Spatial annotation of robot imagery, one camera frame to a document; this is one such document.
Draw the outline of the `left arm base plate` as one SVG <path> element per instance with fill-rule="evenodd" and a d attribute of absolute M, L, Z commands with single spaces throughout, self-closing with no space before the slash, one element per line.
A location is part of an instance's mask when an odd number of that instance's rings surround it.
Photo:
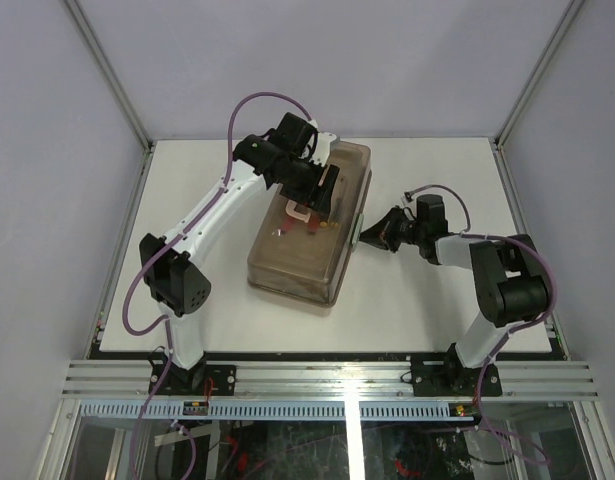
<path fill-rule="evenodd" d="M 162 350 L 148 355 L 151 367 L 149 392 L 168 396 L 233 396 L 237 380 L 235 365 L 208 365 L 202 359 L 191 369 L 183 369 L 172 363 L 168 371 L 168 356 Z"/>

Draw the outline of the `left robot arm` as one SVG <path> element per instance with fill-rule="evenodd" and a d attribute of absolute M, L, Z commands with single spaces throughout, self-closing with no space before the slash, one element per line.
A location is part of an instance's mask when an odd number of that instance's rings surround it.
<path fill-rule="evenodd" d="M 229 172 L 175 227 L 140 241 L 142 278 L 169 324 L 176 365 L 171 382 L 182 393 L 195 394 L 206 381 L 198 363 L 205 353 L 200 310 L 211 293 L 201 271 L 208 253 L 233 216 L 273 186 L 289 201 L 328 216 L 340 172 L 328 159 L 338 140 L 315 121 L 286 113 L 277 127 L 236 144 Z"/>

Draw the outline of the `red handled adjustable wrench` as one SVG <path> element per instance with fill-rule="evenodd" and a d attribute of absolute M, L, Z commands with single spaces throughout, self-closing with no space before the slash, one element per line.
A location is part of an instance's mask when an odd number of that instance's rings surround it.
<path fill-rule="evenodd" d="M 312 212 L 307 223 L 307 233 L 309 235 L 315 235 L 320 228 L 320 218 L 315 212 Z"/>

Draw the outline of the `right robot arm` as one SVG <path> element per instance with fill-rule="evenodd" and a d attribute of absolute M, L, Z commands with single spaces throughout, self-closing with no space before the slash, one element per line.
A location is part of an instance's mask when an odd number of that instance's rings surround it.
<path fill-rule="evenodd" d="M 452 233 L 442 196 L 425 194 L 414 203 L 414 209 L 392 207 L 359 240 L 392 253 L 403 244 L 414 245 L 432 265 L 472 273 L 478 314 L 465 335 L 450 346 L 442 372 L 450 392 L 465 394 L 513 334 L 549 316 L 555 302 L 553 276 L 529 236 Z"/>

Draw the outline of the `translucent brown toolbox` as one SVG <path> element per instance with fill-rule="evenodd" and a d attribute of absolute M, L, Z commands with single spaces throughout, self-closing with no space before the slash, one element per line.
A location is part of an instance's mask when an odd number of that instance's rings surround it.
<path fill-rule="evenodd" d="M 331 308 L 340 292 L 352 253 L 350 239 L 358 213 L 363 213 L 371 182 L 371 150 L 340 142 L 328 162 L 340 169 L 327 220 L 337 229 L 307 233 L 308 221 L 289 214 L 288 200 L 275 194 L 250 250 L 248 284 L 314 306 Z"/>

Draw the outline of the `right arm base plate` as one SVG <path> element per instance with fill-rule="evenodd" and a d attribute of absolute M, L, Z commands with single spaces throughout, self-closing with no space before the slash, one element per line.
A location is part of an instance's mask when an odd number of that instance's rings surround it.
<path fill-rule="evenodd" d="M 399 377 L 411 385 L 416 397 L 475 397 L 482 368 L 465 368 L 444 354 L 412 354 Z"/>

